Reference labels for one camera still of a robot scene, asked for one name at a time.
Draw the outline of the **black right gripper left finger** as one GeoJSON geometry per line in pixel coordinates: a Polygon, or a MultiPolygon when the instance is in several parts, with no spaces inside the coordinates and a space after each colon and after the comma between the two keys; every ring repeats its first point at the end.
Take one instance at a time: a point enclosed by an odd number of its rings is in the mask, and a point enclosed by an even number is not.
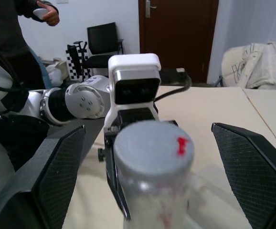
{"type": "Polygon", "coordinates": [[[44,139],[0,192],[0,229],[62,229],[84,136],[80,126],[44,139]]]}

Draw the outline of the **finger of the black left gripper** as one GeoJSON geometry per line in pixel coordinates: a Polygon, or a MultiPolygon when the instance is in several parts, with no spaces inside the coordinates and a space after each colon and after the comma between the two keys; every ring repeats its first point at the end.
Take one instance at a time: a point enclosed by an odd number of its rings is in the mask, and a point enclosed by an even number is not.
{"type": "Polygon", "coordinates": [[[110,137],[105,137],[105,162],[107,183],[111,192],[125,219],[131,220],[126,198],[118,179],[117,166],[114,158],[114,140],[110,137]]]}

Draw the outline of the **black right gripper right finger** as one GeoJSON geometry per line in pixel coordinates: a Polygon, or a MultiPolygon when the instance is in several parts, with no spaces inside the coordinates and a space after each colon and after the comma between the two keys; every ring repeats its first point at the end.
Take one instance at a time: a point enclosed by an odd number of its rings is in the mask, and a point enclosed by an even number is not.
{"type": "Polygon", "coordinates": [[[276,229],[276,148],[262,135],[213,123],[223,167],[252,229],[276,229]]]}

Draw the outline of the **clear plastic jar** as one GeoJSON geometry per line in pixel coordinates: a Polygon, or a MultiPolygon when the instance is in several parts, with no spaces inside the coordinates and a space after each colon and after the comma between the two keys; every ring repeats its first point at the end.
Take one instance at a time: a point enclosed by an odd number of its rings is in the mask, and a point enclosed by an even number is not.
{"type": "Polygon", "coordinates": [[[163,181],[123,180],[130,218],[123,229],[187,229],[191,172],[163,181]]]}

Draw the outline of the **small white controller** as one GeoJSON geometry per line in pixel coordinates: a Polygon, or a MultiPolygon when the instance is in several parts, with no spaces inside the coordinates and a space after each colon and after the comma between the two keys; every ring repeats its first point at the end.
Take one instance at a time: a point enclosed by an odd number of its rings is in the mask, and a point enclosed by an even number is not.
{"type": "Polygon", "coordinates": [[[33,14],[38,17],[40,20],[48,13],[48,10],[45,8],[38,8],[33,11],[33,14]]]}

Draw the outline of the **beige cardboard box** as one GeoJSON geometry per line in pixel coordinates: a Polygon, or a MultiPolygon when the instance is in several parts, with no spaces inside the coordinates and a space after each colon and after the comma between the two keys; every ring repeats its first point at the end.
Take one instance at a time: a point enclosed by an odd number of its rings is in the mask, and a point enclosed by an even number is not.
{"type": "Polygon", "coordinates": [[[68,77],[69,72],[68,72],[68,63],[67,63],[67,61],[56,62],[54,64],[54,67],[61,71],[61,74],[63,75],[63,78],[68,77]]]}

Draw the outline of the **person's bare hand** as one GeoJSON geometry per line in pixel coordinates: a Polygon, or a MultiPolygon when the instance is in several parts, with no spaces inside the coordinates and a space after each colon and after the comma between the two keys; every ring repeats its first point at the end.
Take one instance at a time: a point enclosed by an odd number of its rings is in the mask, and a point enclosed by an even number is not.
{"type": "Polygon", "coordinates": [[[59,13],[56,8],[40,1],[37,1],[37,5],[47,10],[47,13],[42,16],[42,20],[49,26],[56,26],[60,22],[59,13]]]}

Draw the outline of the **black white checkerboard panel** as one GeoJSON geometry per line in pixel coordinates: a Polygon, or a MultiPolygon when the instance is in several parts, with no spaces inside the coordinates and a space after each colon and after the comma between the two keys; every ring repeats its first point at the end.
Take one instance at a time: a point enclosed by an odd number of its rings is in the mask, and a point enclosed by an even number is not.
{"type": "Polygon", "coordinates": [[[87,42],[76,41],[66,48],[67,67],[71,81],[82,82],[91,77],[90,69],[85,67],[88,60],[87,42]]]}

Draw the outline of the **black office chair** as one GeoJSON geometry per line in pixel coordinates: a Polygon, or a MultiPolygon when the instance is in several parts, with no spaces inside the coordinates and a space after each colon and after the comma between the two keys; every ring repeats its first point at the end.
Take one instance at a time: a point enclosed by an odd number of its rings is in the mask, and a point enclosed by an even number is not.
{"type": "Polygon", "coordinates": [[[124,54],[123,39],[118,37],[115,22],[88,27],[87,45],[91,56],[83,67],[88,70],[107,69],[114,53],[124,54]]]}

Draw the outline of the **white plastic bag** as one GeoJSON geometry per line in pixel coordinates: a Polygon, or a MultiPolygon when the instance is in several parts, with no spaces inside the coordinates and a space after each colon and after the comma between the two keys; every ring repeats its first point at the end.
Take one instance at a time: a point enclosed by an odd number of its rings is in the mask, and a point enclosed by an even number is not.
{"type": "Polygon", "coordinates": [[[52,87],[59,87],[63,84],[62,71],[57,67],[56,64],[48,65],[46,70],[52,87]]]}

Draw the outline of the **dark brown wooden door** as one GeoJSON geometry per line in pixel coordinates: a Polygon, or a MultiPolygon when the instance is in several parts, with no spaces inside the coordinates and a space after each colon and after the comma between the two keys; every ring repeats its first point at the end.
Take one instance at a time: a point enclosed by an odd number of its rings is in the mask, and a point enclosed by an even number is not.
{"type": "Polygon", "coordinates": [[[219,0],[138,0],[141,53],[154,53],[162,68],[184,68],[194,83],[207,81],[219,0]]]}

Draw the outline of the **cream fabric sack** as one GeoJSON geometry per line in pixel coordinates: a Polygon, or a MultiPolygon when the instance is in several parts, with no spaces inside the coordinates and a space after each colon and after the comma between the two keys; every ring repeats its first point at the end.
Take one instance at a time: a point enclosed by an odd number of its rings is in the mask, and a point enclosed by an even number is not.
{"type": "Polygon", "coordinates": [[[276,90],[276,42],[230,48],[223,55],[221,71],[226,87],[276,90]]]}

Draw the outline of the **person in dark clothes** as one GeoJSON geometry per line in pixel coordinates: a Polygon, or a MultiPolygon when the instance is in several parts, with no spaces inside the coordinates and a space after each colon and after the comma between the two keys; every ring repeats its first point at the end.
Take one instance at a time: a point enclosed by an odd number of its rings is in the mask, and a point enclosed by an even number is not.
{"type": "Polygon", "coordinates": [[[41,8],[37,1],[56,8],[45,0],[0,0],[0,52],[12,66],[20,84],[34,90],[45,89],[45,84],[41,67],[23,37],[18,17],[45,22],[33,14],[35,9],[41,8]]]}

